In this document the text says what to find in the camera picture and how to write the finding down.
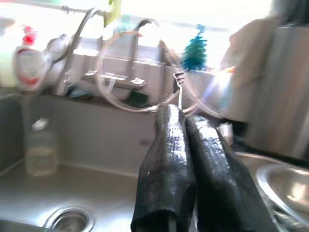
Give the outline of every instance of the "sink drain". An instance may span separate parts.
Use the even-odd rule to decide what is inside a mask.
[[[62,207],[45,223],[46,228],[61,232],[89,232],[93,226],[90,210],[79,206]]]

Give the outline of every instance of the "dish soap bottle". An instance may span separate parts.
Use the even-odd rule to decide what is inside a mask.
[[[57,148],[48,119],[40,118],[32,125],[26,140],[26,170],[31,176],[50,175],[57,170]]]

